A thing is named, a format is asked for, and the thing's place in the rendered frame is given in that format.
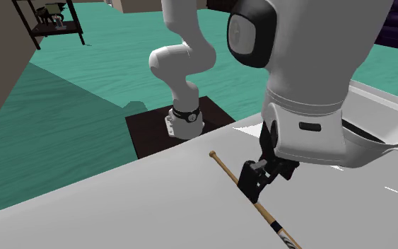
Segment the wooden baseball bat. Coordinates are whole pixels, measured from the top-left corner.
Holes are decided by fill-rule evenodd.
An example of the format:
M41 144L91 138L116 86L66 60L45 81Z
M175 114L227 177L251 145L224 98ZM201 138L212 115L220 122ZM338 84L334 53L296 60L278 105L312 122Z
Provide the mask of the wooden baseball bat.
M215 151L210 151L209 156L212 157L215 162L225 171L230 179L238 185L239 179L230 171L224 162L216 155ZM289 249L302 249L301 246L295 241L295 239L285 230L285 228L262 206L260 202L253 204L256 210L262 215L267 223L272 227L280 239L286 244Z

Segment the black shelf rack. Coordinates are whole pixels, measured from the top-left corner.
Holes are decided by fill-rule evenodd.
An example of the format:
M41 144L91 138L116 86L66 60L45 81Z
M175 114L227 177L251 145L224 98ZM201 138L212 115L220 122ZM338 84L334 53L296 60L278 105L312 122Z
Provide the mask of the black shelf rack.
M20 6L18 5L19 1L28 2L28 5L30 6L30 9L32 10L37 21L37 25L34 28L29 26ZM38 50L40 49L40 46L36 40L36 37L47 37L50 35L78 33L82 45L85 45L85 41L83 39L83 30L76 14L73 1L65 1L65 4L63 2L47 3L39 9L35 9L32 0L11 0L23 22L23 25L25 26L25 29L27 30L31 40ZM62 15L62 11L66 8L70 11L72 17L71 21L64 20L64 16Z

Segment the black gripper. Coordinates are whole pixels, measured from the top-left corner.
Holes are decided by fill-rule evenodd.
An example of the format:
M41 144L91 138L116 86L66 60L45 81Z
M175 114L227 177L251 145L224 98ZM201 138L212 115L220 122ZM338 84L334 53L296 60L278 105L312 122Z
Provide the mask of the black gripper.
M238 179L237 186L242 193L255 204L261 191L276 178L276 172L285 180L290 180L295 169L300 165L298 161L278 158L274 152L278 141L276 120L268 127L262 124L259 144L262 155L258 162L245 161Z

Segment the dark robot stand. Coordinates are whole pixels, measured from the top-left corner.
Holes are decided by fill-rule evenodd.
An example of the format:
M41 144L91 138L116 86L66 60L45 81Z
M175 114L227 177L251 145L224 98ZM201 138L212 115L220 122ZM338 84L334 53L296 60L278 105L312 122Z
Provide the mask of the dark robot stand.
M199 98L203 114L203 134L214 131L235 120L208 96ZM125 117L137 158L144 158L177 146L183 139L170 137L165 123L172 105Z

